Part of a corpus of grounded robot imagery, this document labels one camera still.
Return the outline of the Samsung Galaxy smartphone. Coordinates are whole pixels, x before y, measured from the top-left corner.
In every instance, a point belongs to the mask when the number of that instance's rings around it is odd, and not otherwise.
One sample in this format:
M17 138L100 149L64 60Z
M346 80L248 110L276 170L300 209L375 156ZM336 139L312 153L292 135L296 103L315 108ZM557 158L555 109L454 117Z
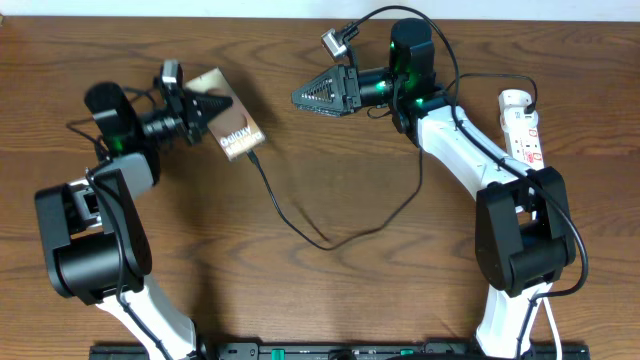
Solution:
M208 123L209 131L229 161L234 161L266 141L266 135L219 68L214 68L188 81L186 88L197 93L226 96L232 99L232 105Z

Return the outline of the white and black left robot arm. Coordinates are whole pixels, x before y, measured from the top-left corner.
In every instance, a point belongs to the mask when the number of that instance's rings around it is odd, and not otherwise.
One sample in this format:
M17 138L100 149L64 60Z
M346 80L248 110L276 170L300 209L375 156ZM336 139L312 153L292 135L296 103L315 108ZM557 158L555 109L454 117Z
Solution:
M82 178L34 196L46 270L54 290L119 320L150 359L214 359L213 346L151 274L152 254L134 201L159 180L159 148L176 137L196 144L233 105L227 95L155 85L163 103L139 115L128 89L101 82L84 103L101 135L98 163Z

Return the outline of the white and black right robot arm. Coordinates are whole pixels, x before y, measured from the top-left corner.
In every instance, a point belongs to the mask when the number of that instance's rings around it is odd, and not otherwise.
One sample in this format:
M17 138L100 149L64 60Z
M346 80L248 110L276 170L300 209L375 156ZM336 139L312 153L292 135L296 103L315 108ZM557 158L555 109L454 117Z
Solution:
M534 358L531 330L538 309L557 295L554 283L574 262L586 263L561 174L541 162L538 116L529 93L499 97L505 146L467 117L456 86L435 70L441 30L427 18L397 21L386 66L360 68L352 39L357 23L331 29L321 41L333 65L292 95L301 110L342 117L387 107L396 130L441 162L475 203L475 256L489 285L474 335L481 356Z

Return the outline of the white power strip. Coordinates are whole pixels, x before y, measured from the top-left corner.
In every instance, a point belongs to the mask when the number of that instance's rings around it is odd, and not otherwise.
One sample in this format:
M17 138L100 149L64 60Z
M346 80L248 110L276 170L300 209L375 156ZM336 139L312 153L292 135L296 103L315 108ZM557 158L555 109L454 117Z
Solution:
M538 132L538 113L528 111L532 105L529 93L518 89L507 89L498 96L500 125L504 133L507 152L518 161L534 170L544 167Z

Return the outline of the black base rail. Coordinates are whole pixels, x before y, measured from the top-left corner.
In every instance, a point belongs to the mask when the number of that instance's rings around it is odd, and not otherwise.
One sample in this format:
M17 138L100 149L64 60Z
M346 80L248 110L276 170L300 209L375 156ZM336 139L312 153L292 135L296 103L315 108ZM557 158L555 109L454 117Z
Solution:
M534 344L521 359L557 359L552 345ZM497 359L481 354L479 347L466 342L436 339L424 344L402 345L260 345L228 343L213 350L209 357L185 359L219 360L328 360L359 359ZM150 359L143 346L96 345L89 350L89 360ZM562 359L589 360L586 345L562 345Z

